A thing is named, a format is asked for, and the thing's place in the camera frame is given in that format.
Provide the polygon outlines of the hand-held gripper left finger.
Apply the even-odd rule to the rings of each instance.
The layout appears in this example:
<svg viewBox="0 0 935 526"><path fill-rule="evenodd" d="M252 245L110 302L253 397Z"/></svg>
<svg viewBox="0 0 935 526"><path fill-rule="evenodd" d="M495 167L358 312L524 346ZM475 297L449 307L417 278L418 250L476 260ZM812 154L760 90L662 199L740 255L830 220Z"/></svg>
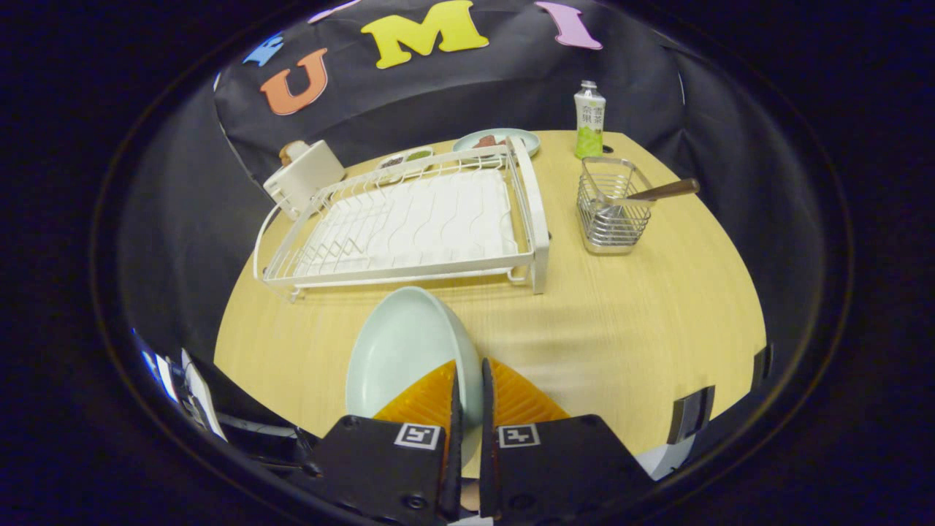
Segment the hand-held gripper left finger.
<svg viewBox="0 0 935 526"><path fill-rule="evenodd" d="M455 522L465 438L458 373L451 360L375 417L341 417L308 453L313 492L374 522Z"/></svg>

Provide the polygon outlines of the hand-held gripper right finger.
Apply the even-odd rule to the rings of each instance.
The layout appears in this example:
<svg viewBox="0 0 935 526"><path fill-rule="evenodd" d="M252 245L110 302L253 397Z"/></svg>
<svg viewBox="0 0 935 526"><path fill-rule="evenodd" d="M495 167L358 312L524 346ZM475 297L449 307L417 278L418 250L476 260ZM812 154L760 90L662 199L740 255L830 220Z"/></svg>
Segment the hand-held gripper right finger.
<svg viewBox="0 0 935 526"><path fill-rule="evenodd" d="M641 463L598 415L495 423L502 407L492 360L481 366L478 513L495 522L597 522L654 487Z"/></svg>

